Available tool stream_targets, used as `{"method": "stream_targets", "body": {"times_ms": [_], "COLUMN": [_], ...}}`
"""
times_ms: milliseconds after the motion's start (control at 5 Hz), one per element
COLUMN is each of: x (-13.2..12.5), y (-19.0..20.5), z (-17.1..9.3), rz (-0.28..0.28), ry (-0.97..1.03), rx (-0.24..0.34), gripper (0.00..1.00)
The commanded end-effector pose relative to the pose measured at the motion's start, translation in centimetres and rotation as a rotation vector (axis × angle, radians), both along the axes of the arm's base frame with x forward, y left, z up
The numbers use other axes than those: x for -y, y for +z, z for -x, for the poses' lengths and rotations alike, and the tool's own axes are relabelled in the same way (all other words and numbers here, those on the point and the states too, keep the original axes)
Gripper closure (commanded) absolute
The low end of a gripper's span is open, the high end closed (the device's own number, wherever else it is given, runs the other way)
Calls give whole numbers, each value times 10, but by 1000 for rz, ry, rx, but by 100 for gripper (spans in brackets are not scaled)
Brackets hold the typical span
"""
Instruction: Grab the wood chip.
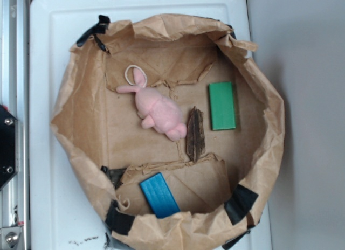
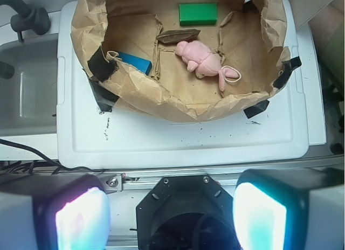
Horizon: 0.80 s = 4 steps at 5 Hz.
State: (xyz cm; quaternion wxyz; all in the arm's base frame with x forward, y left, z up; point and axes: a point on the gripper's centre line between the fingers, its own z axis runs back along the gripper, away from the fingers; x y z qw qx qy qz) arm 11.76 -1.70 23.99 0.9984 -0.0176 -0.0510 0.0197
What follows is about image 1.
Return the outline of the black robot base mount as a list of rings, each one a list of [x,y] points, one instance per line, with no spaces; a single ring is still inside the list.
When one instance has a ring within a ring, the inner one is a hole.
[[[17,119],[1,105],[0,168],[1,190],[18,172]]]

